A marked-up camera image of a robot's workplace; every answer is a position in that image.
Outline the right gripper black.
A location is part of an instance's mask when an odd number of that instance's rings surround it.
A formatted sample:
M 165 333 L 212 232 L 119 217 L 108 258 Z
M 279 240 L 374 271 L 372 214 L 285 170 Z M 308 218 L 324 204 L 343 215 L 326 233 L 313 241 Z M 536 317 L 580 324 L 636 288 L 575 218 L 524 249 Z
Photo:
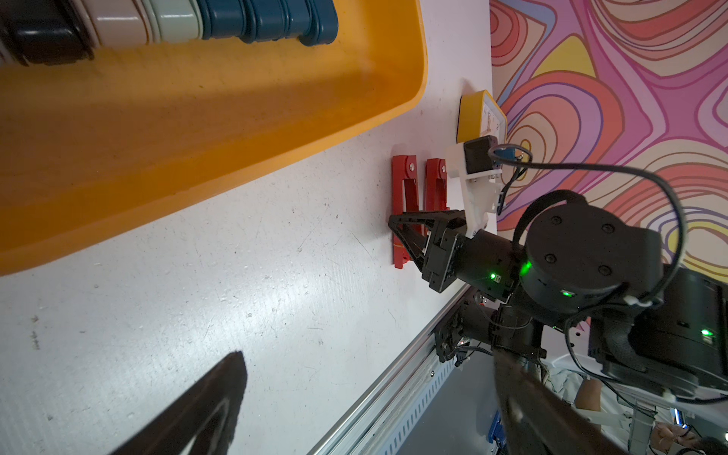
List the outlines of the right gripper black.
M 388 226 L 438 293 L 460 280 L 505 303 L 518 285 L 523 248 L 484 229 L 467 236 L 463 210 L 405 212 L 391 215 Z

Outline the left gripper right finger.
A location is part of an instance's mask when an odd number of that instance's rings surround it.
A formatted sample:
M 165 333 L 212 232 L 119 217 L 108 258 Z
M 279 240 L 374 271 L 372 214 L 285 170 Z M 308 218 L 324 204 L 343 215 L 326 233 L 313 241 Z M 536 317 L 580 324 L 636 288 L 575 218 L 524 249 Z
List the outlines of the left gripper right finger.
M 622 454 L 595 426 L 496 350 L 494 380 L 510 454 Z

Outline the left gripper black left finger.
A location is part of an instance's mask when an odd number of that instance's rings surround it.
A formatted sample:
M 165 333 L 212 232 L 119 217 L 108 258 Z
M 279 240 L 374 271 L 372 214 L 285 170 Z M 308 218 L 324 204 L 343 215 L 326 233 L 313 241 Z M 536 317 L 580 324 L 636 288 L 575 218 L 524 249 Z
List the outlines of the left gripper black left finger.
M 244 354 L 231 352 L 205 373 L 116 454 L 229 452 L 243 404 L 248 371 Z

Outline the teal pliers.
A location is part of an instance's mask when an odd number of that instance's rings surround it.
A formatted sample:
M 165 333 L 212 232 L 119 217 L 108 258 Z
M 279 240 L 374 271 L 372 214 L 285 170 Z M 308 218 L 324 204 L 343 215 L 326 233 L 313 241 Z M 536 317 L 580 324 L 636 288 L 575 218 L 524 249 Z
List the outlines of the teal pliers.
M 279 0 L 244 0 L 246 26 L 240 39 L 247 44 L 284 36 L 284 9 Z
M 339 34 L 339 16 L 333 0 L 305 0 L 309 26 L 298 40 L 307 47 L 331 45 Z
M 198 0 L 202 39 L 241 37 L 246 32 L 246 11 L 240 0 Z
M 299 38 L 311 28 L 311 11 L 306 0 L 281 0 L 284 12 L 284 35 L 286 39 Z

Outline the yellow plastic storage tray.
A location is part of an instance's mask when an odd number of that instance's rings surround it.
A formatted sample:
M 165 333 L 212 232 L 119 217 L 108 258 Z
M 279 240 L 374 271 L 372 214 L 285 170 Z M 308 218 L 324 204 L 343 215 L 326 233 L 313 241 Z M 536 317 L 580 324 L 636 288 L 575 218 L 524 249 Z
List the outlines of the yellow plastic storage tray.
M 1 71 L 1 271 L 44 265 L 390 121 L 428 77 L 416 1 L 339 1 L 330 45 L 237 39 Z

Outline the light green pliers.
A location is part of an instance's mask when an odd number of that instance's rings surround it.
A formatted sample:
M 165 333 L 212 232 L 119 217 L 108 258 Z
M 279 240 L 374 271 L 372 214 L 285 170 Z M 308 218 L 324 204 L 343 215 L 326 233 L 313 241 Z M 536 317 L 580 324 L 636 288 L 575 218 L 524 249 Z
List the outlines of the light green pliers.
M 202 38 L 203 21 L 195 0 L 143 0 L 155 44 Z

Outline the beige pruning pliers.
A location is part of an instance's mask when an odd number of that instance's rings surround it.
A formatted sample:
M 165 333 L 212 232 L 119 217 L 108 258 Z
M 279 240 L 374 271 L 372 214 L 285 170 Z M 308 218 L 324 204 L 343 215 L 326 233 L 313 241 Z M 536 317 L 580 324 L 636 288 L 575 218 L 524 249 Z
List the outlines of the beige pruning pliers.
M 83 0 L 81 5 L 90 19 L 92 43 L 96 47 L 127 49 L 148 45 L 152 40 L 141 1 Z

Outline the black pruning pliers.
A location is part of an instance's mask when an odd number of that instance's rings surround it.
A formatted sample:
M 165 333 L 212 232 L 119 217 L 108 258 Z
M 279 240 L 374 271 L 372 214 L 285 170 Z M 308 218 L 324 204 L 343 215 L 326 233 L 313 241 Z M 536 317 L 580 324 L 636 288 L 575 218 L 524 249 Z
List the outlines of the black pruning pliers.
M 70 1 L 3 1 L 1 44 L 21 66 L 58 66 L 94 58 L 90 34 Z

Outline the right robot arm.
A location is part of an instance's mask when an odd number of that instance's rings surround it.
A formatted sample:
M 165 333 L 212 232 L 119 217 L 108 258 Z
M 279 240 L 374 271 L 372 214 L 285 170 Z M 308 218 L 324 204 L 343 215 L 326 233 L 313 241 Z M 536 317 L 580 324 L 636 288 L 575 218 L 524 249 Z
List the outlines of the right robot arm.
M 441 360 L 462 339 L 537 362 L 545 327 L 569 334 L 588 322 L 585 373 L 698 404 L 703 389 L 727 397 L 727 287 L 662 262 L 656 232 L 631 227 L 573 191 L 534 201 L 511 239 L 466 235 L 460 210 L 389 220 L 435 291 L 455 281 L 471 297 L 435 331 Z

